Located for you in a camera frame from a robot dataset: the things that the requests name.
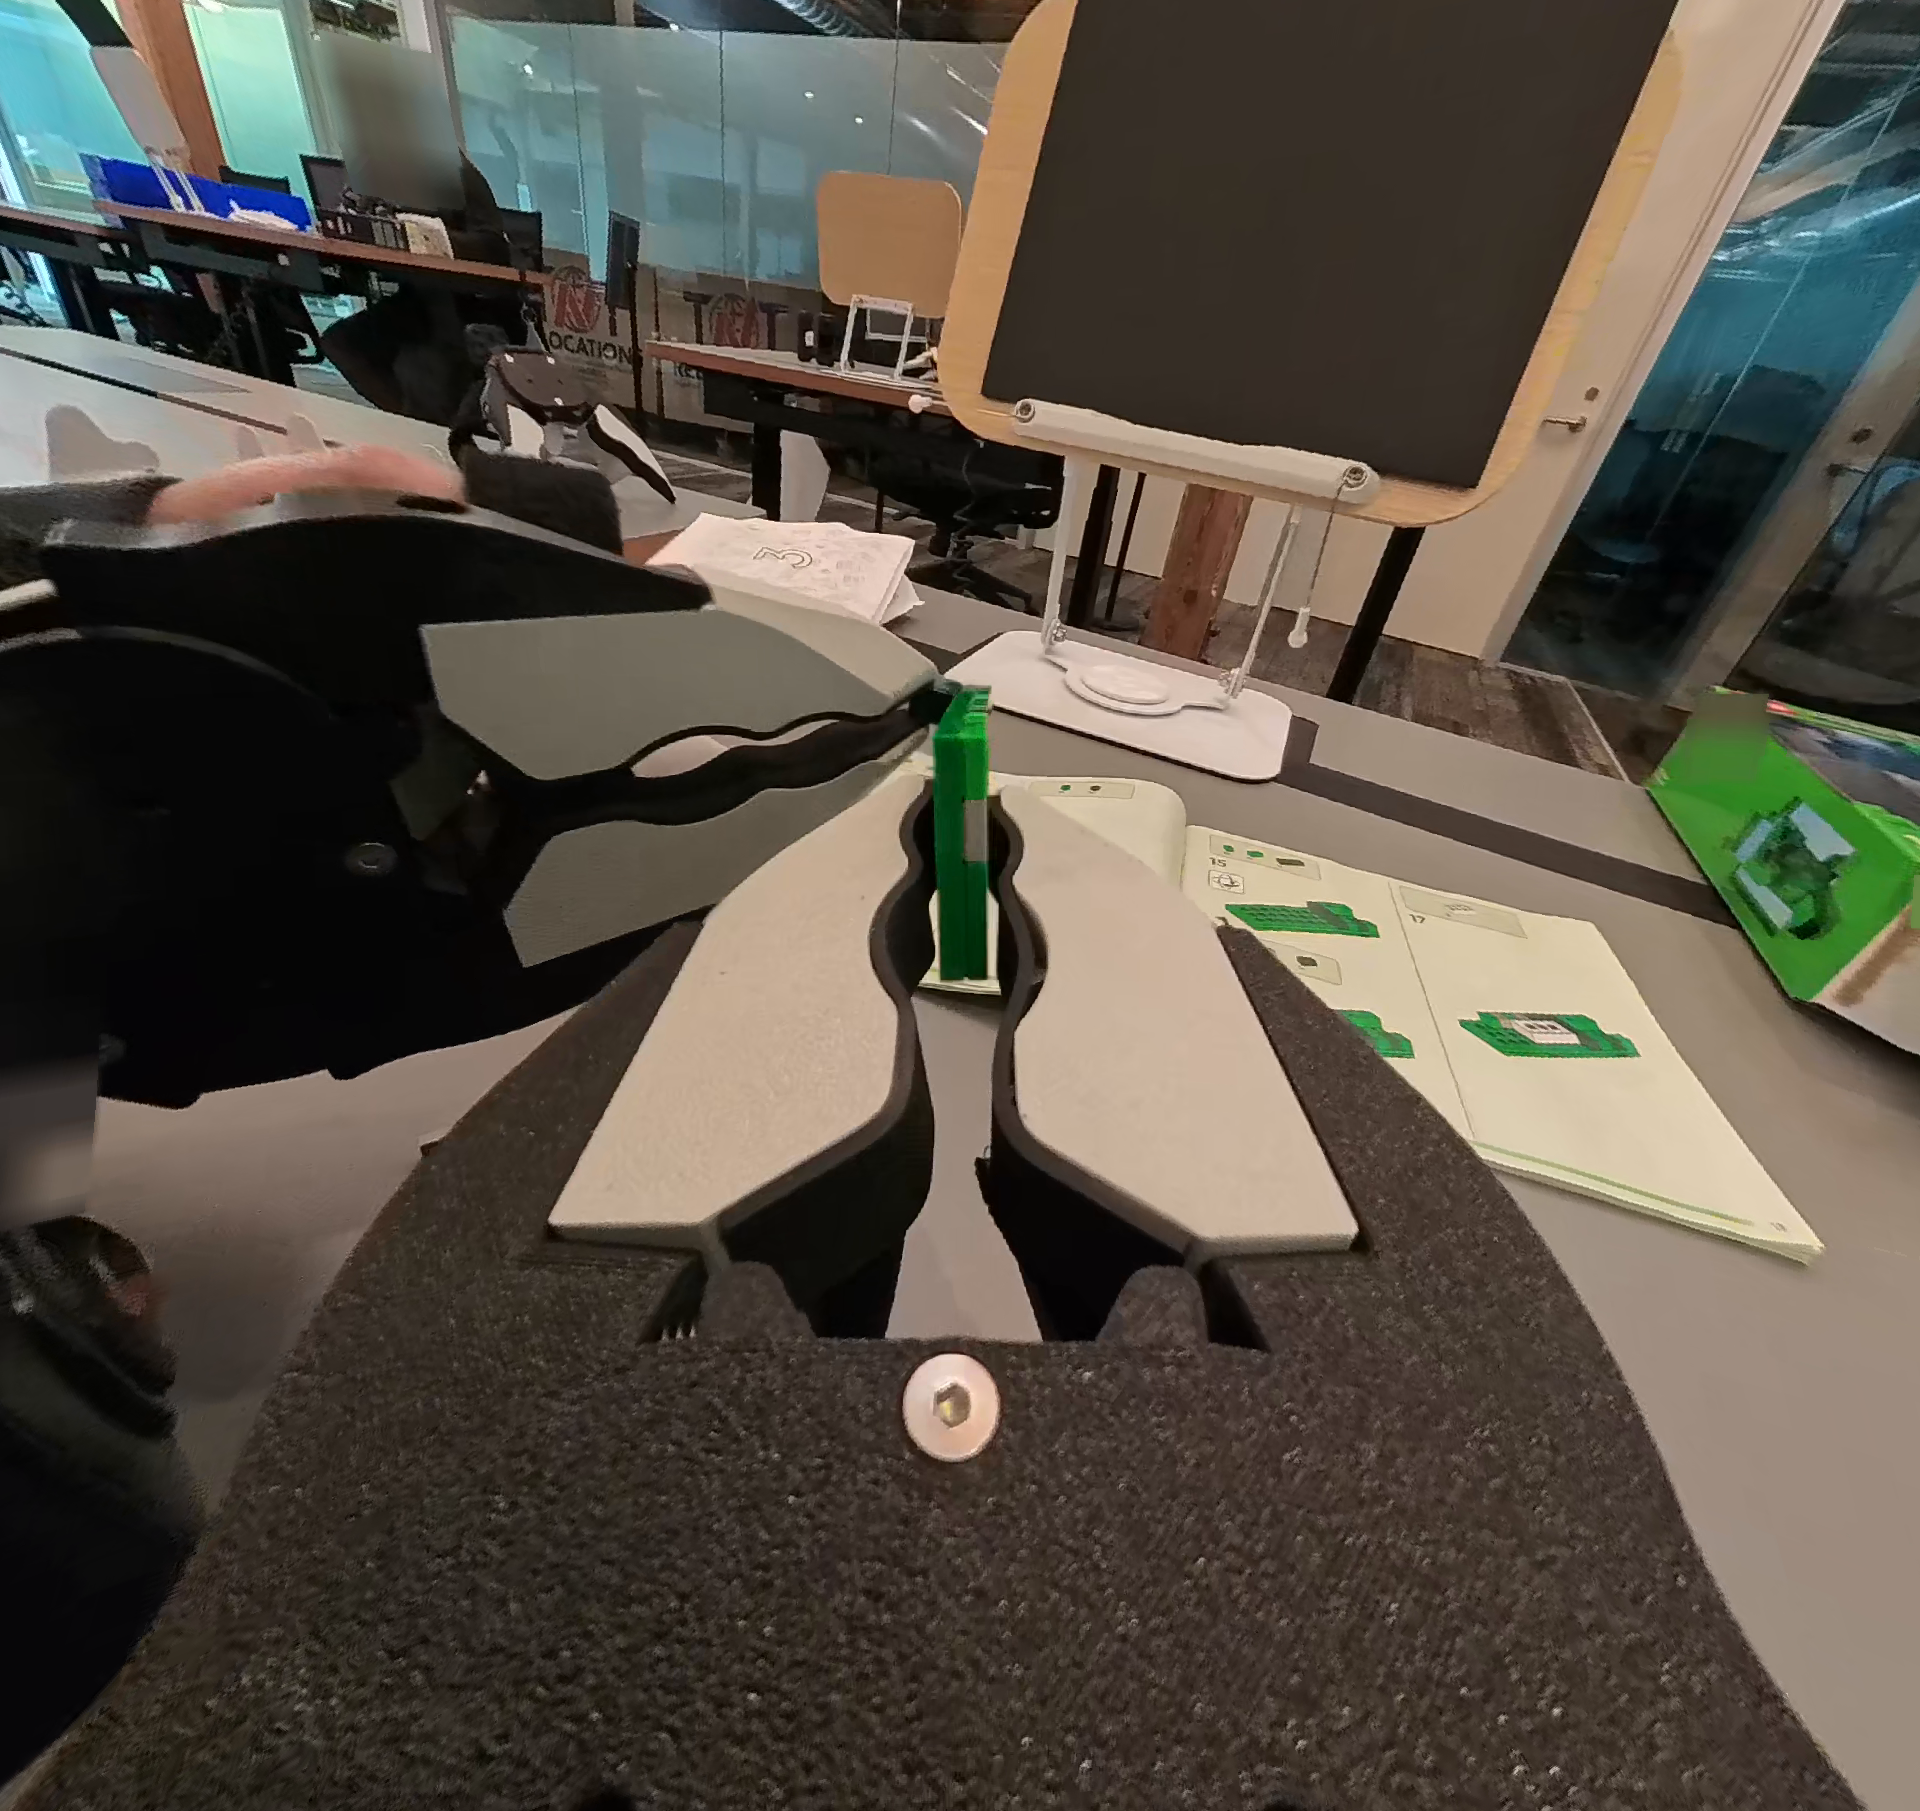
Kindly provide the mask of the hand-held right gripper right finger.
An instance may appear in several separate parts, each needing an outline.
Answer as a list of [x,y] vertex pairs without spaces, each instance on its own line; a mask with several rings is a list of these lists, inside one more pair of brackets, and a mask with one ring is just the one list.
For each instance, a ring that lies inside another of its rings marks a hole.
[[1356,1247],[1354,1209],[1220,926],[1036,786],[1004,790],[997,825],[1010,1142],[1181,1259]]

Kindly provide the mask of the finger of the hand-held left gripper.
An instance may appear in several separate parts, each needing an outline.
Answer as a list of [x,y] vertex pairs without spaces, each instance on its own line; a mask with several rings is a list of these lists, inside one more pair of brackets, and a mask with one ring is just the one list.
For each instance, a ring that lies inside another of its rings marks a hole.
[[810,606],[427,623],[420,642],[420,778],[450,790],[487,769],[645,794],[709,774],[746,794],[864,790],[948,701],[899,633]]
[[766,790],[696,822],[586,822],[540,846],[502,910],[520,966],[534,968],[713,908],[790,844],[864,799],[900,751],[812,790]]

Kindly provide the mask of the green brick plate assembly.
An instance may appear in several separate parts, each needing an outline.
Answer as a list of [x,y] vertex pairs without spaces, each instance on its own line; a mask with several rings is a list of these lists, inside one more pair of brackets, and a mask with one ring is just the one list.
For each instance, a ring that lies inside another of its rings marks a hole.
[[935,968],[940,984],[992,972],[992,694],[958,689],[932,733]]

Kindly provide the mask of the person's left forearm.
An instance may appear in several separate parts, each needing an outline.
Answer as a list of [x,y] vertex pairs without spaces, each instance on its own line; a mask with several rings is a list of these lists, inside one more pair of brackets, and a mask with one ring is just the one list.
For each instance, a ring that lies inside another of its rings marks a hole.
[[71,522],[137,529],[176,479],[157,473],[4,487],[4,582],[38,578],[38,551]]

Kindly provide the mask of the long brown desk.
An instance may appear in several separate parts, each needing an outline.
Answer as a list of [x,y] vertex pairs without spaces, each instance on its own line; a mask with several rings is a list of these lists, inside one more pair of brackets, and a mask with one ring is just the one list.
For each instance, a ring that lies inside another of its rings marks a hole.
[[110,280],[143,272],[191,280],[194,305],[220,323],[229,364],[244,376],[293,382],[291,354],[266,336],[258,297],[371,293],[384,285],[446,288],[456,296],[512,296],[530,323],[544,315],[552,275],[515,265],[446,260],[375,244],[327,239],[258,221],[223,221],[174,207],[128,207],[101,199],[91,214],[4,207],[5,252],[41,260],[71,332],[121,340]]

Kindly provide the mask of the grey desk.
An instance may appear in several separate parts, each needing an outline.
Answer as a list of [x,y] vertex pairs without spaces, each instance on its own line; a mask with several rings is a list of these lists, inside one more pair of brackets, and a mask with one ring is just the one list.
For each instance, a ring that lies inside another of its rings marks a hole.
[[[1306,764],[1208,778],[1057,727],[1019,771],[1142,776],[1198,822],[1594,922],[1824,1256],[1507,1188],[1632,1388],[1720,1591],[1867,1805],[1916,1805],[1916,1059],[1785,1005],[1639,786],[1293,694]],[[420,1143],[553,1024],[336,1084],[106,1106],[86,1195],[156,1259],[220,1496],[266,1385]]]

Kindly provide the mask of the person's left hand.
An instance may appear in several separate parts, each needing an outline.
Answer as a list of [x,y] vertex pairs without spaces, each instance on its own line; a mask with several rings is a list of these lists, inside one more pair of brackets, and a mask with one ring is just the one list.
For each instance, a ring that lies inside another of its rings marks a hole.
[[205,526],[248,512],[276,496],[386,491],[467,501],[458,470],[418,454],[380,445],[341,445],[318,454],[244,459],[207,476],[170,481],[146,512],[146,526]]

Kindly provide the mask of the crumpled white paper bag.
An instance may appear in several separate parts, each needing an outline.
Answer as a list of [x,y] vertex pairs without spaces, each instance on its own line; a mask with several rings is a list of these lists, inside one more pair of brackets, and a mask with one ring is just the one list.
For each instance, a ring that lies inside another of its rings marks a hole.
[[922,606],[922,591],[908,578],[914,557],[914,544],[896,534],[703,512],[645,561],[692,573],[706,586],[795,595],[891,627]]

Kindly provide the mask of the black office chair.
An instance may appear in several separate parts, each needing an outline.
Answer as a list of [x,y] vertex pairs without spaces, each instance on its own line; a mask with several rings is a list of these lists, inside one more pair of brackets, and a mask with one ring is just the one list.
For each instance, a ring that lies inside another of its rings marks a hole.
[[930,522],[925,553],[908,565],[917,588],[1036,610],[1027,591],[973,558],[978,540],[1010,540],[1051,529],[1061,509],[1064,460],[1051,454],[973,438],[954,424],[905,423],[864,454],[877,496]]
[[328,323],[318,348],[368,404],[449,429],[478,390],[491,350],[522,340],[518,296],[401,283]]

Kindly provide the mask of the open building instruction booklet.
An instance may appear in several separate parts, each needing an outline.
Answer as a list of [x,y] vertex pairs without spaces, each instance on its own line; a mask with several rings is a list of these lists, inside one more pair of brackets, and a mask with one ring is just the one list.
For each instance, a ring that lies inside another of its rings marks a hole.
[[1590,922],[1212,831],[1161,785],[992,771],[1256,933],[1491,1166],[1797,1265],[1823,1240]]

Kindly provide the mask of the tan-backed board on white stand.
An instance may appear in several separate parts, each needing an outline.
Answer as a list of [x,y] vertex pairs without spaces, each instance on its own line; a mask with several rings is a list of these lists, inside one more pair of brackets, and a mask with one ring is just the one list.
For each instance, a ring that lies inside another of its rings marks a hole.
[[935,376],[965,210],[944,181],[828,172],[815,191],[821,289],[847,313],[837,369]]

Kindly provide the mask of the green toy set box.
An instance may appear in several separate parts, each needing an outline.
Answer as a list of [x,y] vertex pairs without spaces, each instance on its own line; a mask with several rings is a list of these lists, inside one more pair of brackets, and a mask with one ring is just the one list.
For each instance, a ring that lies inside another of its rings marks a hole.
[[1782,993],[1917,1053],[1917,741],[1709,690],[1647,785]]

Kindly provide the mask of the orange wooden pillar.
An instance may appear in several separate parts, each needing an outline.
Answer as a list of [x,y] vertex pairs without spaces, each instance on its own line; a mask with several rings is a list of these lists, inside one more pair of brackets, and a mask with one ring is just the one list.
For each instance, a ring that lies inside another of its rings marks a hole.
[[225,151],[183,0],[113,0],[113,5],[182,128],[190,172],[217,175]]

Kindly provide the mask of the black board on white stand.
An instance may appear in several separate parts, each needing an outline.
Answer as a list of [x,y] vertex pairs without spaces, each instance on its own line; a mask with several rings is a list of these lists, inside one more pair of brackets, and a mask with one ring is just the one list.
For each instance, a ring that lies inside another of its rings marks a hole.
[[1390,529],[1354,698],[1432,529],[1525,463],[1676,111],[1679,0],[1044,0],[998,69],[942,327],[978,438],[1061,456],[997,714],[1274,781],[1291,712],[1061,614],[1106,469]]

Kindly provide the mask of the wooden post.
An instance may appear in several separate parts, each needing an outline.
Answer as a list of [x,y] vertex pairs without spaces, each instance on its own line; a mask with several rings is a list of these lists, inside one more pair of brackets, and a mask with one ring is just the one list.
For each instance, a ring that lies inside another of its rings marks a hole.
[[1145,650],[1207,658],[1252,504],[1229,489],[1183,489],[1159,588],[1142,623]]

